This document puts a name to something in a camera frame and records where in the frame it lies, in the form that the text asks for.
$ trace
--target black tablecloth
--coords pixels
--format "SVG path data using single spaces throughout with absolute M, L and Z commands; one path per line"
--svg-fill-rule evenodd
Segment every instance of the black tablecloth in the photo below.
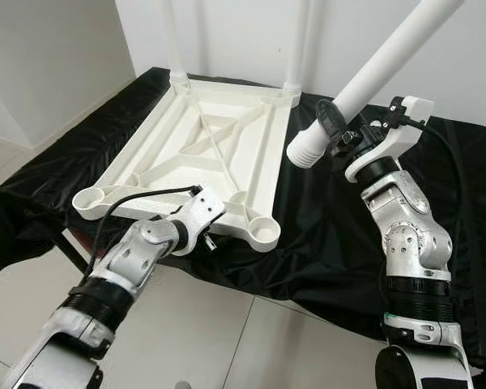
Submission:
M 0 270 L 47 252 L 65 228 L 93 236 L 97 222 L 83 220 L 71 206 L 72 197 L 95 183 L 168 86 L 167 70 L 150 69 L 0 186 Z M 314 120 L 319 98 L 302 95 L 291 112 L 285 144 Z M 384 112 L 368 106 L 363 114 L 372 120 Z M 458 248 L 454 297 L 468 356 L 486 365 L 486 127 L 440 118 L 429 124 L 458 149 L 467 173 L 471 209 Z M 400 161 L 428 196 L 437 222 L 452 234 L 456 194 L 440 144 L 423 134 Z M 384 302 L 378 280 L 384 258 L 359 188 L 343 172 L 332 173 L 328 157 L 303 170 L 283 155 L 273 217 L 282 234 L 269 253 L 215 237 L 214 254 L 199 247 L 187 258 L 165 263 L 231 288 L 292 299 L 342 327 L 381 338 Z M 131 222 L 113 217 L 104 241 Z

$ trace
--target white tube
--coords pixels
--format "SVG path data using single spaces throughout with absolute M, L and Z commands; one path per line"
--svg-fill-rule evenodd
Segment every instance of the white tube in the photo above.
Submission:
M 180 50 L 178 48 L 177 24 L 173 12 L 171 0 L 160 0 L 162 20 L 164 21 L 165 34 L 168 38 L 169 65 L 171 72 L 169 80 L 171 83 L 186 83 L 187 73 L 181 64 Z
M 296 23 L 292 41 L 292 51 L 286 68 L 283 90 L 289 94 L 301 93 L 301 68 L 304 58 L 306 27 L 310 0 L 297 0 Z
M 422 0 L 417 5 L 333 101 L 346 122 L 370 102 L 463 3 L 464 0 Z M 315 144 L 322 135 L 322 144 Z M 328 143 L 315 120 L 288 145 L 287 155 L 300 168 L 310 168 L 324 154 Z

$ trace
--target table leg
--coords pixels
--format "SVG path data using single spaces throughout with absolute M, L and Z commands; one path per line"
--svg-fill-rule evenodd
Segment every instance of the table leg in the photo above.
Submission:
M 58 234 L 53 239 L 54 244 L 64 255 L 81 271 L 84 273 L 88 266 L 87 261 L 83 259 L 81 254 L 72 246 L 72 244 L 63 236 L 62 233 Z

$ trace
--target black cloth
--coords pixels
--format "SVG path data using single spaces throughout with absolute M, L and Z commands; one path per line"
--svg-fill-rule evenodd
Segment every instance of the black cloth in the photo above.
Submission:
M 65 228 L 93 237 L 97 222 L 83 220 L 71 200 L 95 183 L 168 86 L 167 70 L 150 69 L 0 186 L 0 271 L 47 252 L 54 235 Z M 285 145 L 315 119 L 321 97 L 302 95 L 291 112 Z M 368 106 L 363 114 L 372 120 L 384 112 Z M 440 118 L 429 124 L 449 137 L 467 174 L 471 209 L 464 216 L 454 265 L 454 297 L 468 356 L 486 366 L 486 127 Z M 456 191 L 441 145 L 423 134 L 400 161 L 428 196 L 437 222 L 452 235 Z M 342 171 L 332 172 L 327 156 L 303 170 L 283 154 L 273 217 L 282 233 L 269 253 L 257 253 L 235 238 L 215 237 L 214 254 L 200 246 L 187 258 L 168 257 L 165 263 L 216 284 L 292 299 L 341 327 L 382 338 L 385 307 L 378 284 L 385 260 L 360 189 Z M 102 245 L 131 223 L 112 217 Z

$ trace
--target tile floor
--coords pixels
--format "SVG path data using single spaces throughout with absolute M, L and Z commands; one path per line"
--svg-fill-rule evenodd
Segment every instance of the tile floor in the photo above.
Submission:
M 32 157 L 0 143 L 0 183 Z M 0 381 L 78 281 L 54 249 L 0 273 Z M 272 301 L 156 268 L 101 362 L 105 388 L 375 388 L 383 347 L 291 301 Z

